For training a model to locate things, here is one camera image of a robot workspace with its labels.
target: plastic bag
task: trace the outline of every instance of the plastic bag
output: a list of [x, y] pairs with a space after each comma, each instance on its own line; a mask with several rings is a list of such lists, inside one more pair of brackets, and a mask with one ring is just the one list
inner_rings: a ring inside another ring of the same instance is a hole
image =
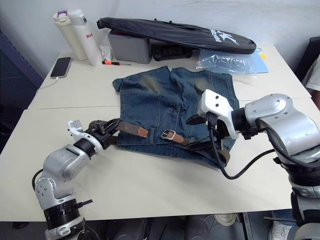
[[220, 74], [250, 74], [253, 78], [258, 78], [252, 54], [200, 50], [196, 68]]

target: belt loop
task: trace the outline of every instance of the belt loop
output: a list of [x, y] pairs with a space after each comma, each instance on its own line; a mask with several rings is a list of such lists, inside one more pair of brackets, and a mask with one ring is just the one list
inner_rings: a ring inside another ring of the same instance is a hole
[[150, 128], [149, 144], [153, 144], [154, 143], [154, 138], [155, 138], [155, 129], [154, 128]]

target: screwdriver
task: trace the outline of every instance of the screwdriver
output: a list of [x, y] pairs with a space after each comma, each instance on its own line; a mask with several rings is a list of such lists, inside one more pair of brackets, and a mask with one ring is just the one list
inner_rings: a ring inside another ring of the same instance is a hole
[[118, 62], [118, 61], [102, 61], [102, 64], [106, 64], [106, 65], [131, 65], [131, 64], [127, 64], [127, 63]]

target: metal buckle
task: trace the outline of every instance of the metal buckle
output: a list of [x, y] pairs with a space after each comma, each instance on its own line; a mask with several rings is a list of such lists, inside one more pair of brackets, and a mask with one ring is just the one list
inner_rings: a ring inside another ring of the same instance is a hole
[[[167, 137], [169, 133], [173, 133], [172, 137]], [[166, 129], [164, 130], [164, 132], [161, 134], [161, 138], [162, 139], [166, 139], [166, 140], [173, 140], [174, 137], [176, 135], [176, 131], [170, 130], [170, 129]]]

